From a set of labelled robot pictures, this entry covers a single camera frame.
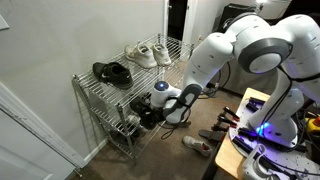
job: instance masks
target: white wall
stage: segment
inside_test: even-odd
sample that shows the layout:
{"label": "white wall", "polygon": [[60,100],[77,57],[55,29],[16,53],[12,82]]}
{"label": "white wall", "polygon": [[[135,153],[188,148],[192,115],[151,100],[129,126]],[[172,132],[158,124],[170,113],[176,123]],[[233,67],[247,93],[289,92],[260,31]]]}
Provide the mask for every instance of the white wall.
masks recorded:
{"label": "white wall", "polygon": [[2,0],[0,81],[85,158],[103,139],[81,119],[73,74],[163,29],[162,0]]}
{"label": "white wall", "polygon": [[197,46],[199,37],[203,39],[211,33],[222,3],[223,0],[198,0],[191,43]]}

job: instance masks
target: door frame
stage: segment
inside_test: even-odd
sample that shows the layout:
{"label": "door frame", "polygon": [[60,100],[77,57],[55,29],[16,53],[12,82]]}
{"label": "door frame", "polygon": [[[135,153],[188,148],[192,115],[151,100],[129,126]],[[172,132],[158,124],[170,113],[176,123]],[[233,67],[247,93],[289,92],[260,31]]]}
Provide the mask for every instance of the door frame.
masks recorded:
{"label": "door frame", "polygon": [[0,108],[76,168],[82,168],[87,164],[71,146],[1,82]]}
{"label": "door frame", "polygon": [[[164,8],[163,8],[163,30],[162,34],[168,35],[168,17],[169,17],[169,0],[164,0]],[[187,10],[186,10],[186,18],[184,21],[184,29],[182,41],[186,43],[191,43],[192,41],[192,31],[194,26],[194,21],[196,17],[198,0],[188,0]]]}

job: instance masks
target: baseboard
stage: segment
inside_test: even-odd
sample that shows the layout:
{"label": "baseboard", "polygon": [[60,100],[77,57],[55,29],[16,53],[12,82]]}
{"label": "baseboard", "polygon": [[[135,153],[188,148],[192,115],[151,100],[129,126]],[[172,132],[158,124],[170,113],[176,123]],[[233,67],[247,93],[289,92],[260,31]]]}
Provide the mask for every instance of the baseboard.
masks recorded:
{"label": "baseboard", "polygon": [[98,154],[98,152],[107,144],[108,142],[108,139],[104,139],[103,141],[101,141],[101,143],[96,147],[94,148],[90,154],[87,155],[87,157],[84,158],[84,162],[85,164],[88,164],[91,159]]}

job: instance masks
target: shoe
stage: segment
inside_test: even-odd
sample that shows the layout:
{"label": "shoe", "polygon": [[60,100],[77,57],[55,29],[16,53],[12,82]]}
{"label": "shoe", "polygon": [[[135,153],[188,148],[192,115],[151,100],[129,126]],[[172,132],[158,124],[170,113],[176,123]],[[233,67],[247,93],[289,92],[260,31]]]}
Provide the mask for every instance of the shoe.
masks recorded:
{"label": "shoe", "polygon": [[[124,145],[124,146],[129,146],[128,139],[126,138],[126,136],[121,134],[119,131],[111,130],[110,131],[110,136],[111,136],[111,139],[114,142],[119,143],[119,144]],[[131,136],[130,136],[130,138],[131,138],[131,143],[134,146],[135,145],[135,140]]]}
{"label": "shoe", "polygon": [[171,59],[169,57],[169,51],[168,49],[160,44],[153,44],[151,46],[154,59],[157,61],[159,66],[168,66],[171,64]]}
{"label": "shoe", "polygon": [[[119,124],[116,127],[118,129],[120,129],[120,128],[122,128],[121,126],[122,126],[122,124]],[[129,122],[129,123],[127,123],[127,127],[128,127],[128,132],[130,133],[135,128],[135,125]],[[129,146],[129,142],[128,142],[127,137],[124,136],[121,132],[119,132],[117,130],[111,130],[110,136],[114,142],[122,144],[124,146]],[[130,135],[131,143],[133,146],[136,144],[136,142],[138,141],[140,136],[141,136],[140,131],[138,128],[136,128],[132,132],[132,134]]]}
{"label": "shoe", "polygon": [[184,136],[182,141],[188,148],[195,149],[206,157],[211,155],[211,147],[202,141],[196,140],[191,136]]}
{"label": "shoe", "polygon": [[145,45],[137,45],[137,47],[127,45],[124,52],[129,61],[137,63],[143,68],[150,69],[157,66],[152,50]]}
{"label": "shoe", "polygon": [[103,64],[96,62],[92,66],[95,78],[99,82],[111,83],[119,89],[129,89],[133,86],[130,70],[117,62]]}
{"label": "shoe", "polygon": [[141,118],[138,117],[138,116],[134,116],[134,115],[128,115],[128,119],[129,119],[129,122],[130,123],[133,123],[137,126],[138,130],[140,131],[141,133],[141,136],[144,136],[145,133],[147,133],[149,130],[146,129],[145,127],[143,127],[141,124],[140,124],[140,120]]}
{"label": "shoe", "polygon": [[130,108],[132,111],[137,113],[140,117],[140,125],[145,129],[151,130],[157,126],[157,119],[150,108],[140,96],[134,98],[130,102]]}

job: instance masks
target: white door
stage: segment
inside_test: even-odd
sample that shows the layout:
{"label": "white door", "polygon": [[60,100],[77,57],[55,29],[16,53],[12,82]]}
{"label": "white door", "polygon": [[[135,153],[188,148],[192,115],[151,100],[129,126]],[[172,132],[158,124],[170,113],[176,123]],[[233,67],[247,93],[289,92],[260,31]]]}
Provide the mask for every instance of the white door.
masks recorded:
{"label": "white door", "polygon": [[62,180],[75,167],[0,111],[0,179]]}

